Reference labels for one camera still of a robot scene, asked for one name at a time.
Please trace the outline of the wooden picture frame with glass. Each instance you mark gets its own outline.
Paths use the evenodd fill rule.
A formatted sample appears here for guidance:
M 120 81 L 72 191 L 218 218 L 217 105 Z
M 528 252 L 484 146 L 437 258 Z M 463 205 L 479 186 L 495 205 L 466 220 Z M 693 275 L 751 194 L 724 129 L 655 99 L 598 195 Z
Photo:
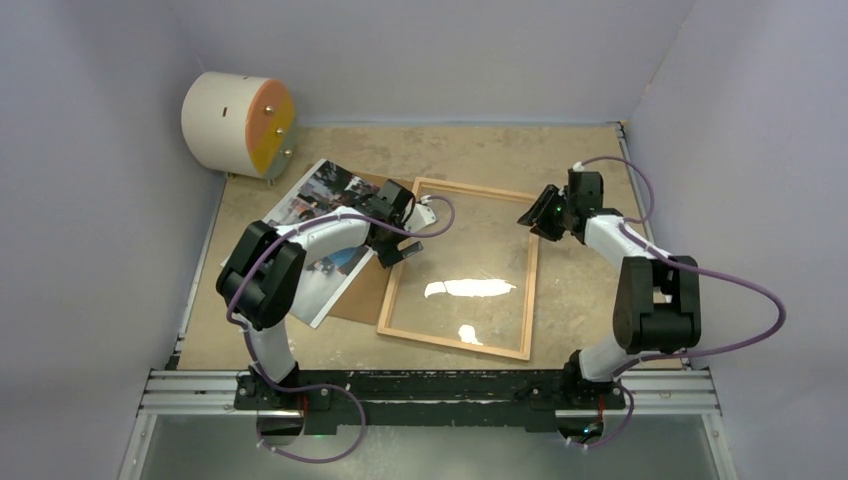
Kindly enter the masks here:
M 535 196 L 528 193 L 497 189 L 493 187 L 473 186 L 469 184 L 463 184 L 447 180 L 416 177 L 413 182 L 412 192 L 419 199 L 422 198 L 422 195 L 419 193 L 422 188 L 525 204 L 532 204 L 535 201 Z M 508 350 L 500 347 L 476 345 L 473 343 L 466 343 L 461 340 L 436 337 L 433 335 L 405 331 L 392 327 L 391 318 L 394 310 L 397 291 L 399 288 L 399 282 L 402 276 L 402 265 L 393 267 L 389 274 L 388 285 L 385 291 L 383 303 L 376 325 L 376 332 L 379 335 L 390 336 L 404 340 L 411 340 L 436 346 L 454 348 L 519 361 L 529 361 L 531 357 L 533 336 L 533 318 L 536 298 L 538 251 L 539 239 L 533 234 L 531 234 L 529 236 L 529 246 L 527 247 L 527 272 L 523 301 L 523 313 L 521 319 L 520 348 L 518 350 Z

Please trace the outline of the glossy printed photo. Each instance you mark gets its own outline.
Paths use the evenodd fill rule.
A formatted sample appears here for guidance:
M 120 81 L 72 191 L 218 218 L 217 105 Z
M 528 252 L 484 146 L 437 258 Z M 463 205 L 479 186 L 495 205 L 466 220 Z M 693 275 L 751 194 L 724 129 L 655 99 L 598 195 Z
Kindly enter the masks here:
M 340 206 L 352 207 L 379 186 L 329 160 L 322 159 L 264 216 L 277 228 L 326 215 Z M 366 246 L 348 248 L 304 264 L 289 314 L 316 328 L 329 314 L 355 276 L 373 257 Z

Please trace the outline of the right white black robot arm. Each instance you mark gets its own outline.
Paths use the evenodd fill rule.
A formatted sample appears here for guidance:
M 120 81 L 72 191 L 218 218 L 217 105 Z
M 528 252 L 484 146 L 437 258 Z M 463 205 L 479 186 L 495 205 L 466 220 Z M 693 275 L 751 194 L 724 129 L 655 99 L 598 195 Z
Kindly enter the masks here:
M 619 272 L 612 333 L 574 352 L 561 381 L 564 399 L 584 407 L 600 383 L 611 382 L 629 360 L 671 355 L 694 347 L 701 337 L 700 283 L 690 257 L 650 252 L 645 238 L 623 214 L 604 205 L 604 180 L 597 172 L 572 169 L 567 184 L 545 187 L 518 224 L 549 241 L 571 235 Z

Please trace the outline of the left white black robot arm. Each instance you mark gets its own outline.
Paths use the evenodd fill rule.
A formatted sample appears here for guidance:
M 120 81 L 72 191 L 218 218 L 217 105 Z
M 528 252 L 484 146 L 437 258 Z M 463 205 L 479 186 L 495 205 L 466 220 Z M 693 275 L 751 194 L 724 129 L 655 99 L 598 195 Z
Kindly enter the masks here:
M 427 201 L 388 180 L 375 193 L 359 195 L 324 214 L 311 214 L 293 225 L 251 223 L 216 281 L 227 306 L 228 322 L 244 335 L 253 374 L 261 378 L 259 395 L 272 408 L 297 399 L 293 377 L 297 362 L 288 346 L 285 318 L 291 310 L 304 268 L 340 253 L 370 250 L 385 268 L 421 249 L 408 244 L 437 216 Z

